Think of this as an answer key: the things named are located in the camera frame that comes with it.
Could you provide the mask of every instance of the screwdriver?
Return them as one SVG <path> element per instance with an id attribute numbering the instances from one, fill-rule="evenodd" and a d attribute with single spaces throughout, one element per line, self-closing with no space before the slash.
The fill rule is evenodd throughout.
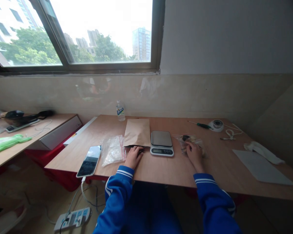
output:
<path id="1" fill-rule="evenodd" d="M 202 128 L 207 128 L 207 129 L 212 129 L 212 130 L 214 130 L 211 126 L 206 125 L 206 124 L 203 124 L 203 123 L 194 123 L 194 122 L 191 122 L 191 121 L 188 121 L 188 122 L 193 123 L 193 124 L 196 124 L 196 125 L 198 125 L 198 126 L 200 126 L 200 127 L 202 127 Z"/>

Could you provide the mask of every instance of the sky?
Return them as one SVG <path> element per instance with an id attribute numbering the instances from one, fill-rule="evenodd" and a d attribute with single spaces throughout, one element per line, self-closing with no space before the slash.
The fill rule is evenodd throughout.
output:
<path id="1" fill-rule="evenodd" d="M 62 31 L 71 36 L 84 37 L 89 43 L 87 30 L 97 29 L 104 36 L 132 56 L 132 32 L 145 27 L 151 30 L 152 0 L 51 0 Z"/>

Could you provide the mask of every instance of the green screwdriver handle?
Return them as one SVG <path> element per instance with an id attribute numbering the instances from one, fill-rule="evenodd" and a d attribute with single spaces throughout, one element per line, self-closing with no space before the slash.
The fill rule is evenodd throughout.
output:
<path id="1" fill-rule="evenodd" d="M 203 124 L 203 123 L 197 123 L 196 125 L 198 125 L 198 126 L 200 126 L 200 127 L 202 127 L 202 128 L 207 128 L 207 129 L 212 128 L 211 126 L 206 125 L 206 124 Z"/>

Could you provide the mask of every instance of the plastic bag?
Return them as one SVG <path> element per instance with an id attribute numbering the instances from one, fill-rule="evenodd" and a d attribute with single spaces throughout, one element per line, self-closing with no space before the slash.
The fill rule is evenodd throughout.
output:
<path id="1" fill-rule="evenodd" d="M 123 135 L 113 136 L 103 140 L 101 151 L 102 167 L 126 160 L 126 151 L 123 145 Z"/>
<path id="2" fill-rule="evenodd" d="M 0 152 L 16 145 L 17 143 L 27 142 L 31 139 L 31 137 L 23 137 L 23 135 L 21 134 L 16 134 L 9 137 L 2 137 L 0 138 Z"/>
<path id="3" fill-rule="evenodd" d="M 202 149 L 202 156 L 204 158 L 207 157 L 206 150 L 203 145 L 203 141 L 201 139 L 197 139 L 195 134 L 173 135 L 173 137 L 179 141 L 181 146 L 181 151 L 183 154 L 187 154 L 187 144 L 185 143 L 185 141 L 188 141 L 199 146 Z"/>

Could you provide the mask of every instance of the power strip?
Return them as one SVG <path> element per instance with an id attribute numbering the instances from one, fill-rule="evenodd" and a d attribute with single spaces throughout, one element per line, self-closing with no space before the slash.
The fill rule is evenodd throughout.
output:
<path id="1" fill-rule="evenodd" d="M 81 210 L 76 210 L 76 211 L 72 211 L 69 215 L 68 221 L 65 221 L 65 214 L 61 214 L 60 217 L 58 218 L 58 221 L 56 221 L 55 227 L 54 227 L 54 231 L 58 231 L 61 228 L 62 225 L 62 230 L 75 226 L 75 227 L 79 227 L 81 225 L 83 225 L 85 222 L 88 221 L 89 217 L 91 216 L 92 211 L 89 207 L 85 208 L 85 209 L 81 209 Z"/>

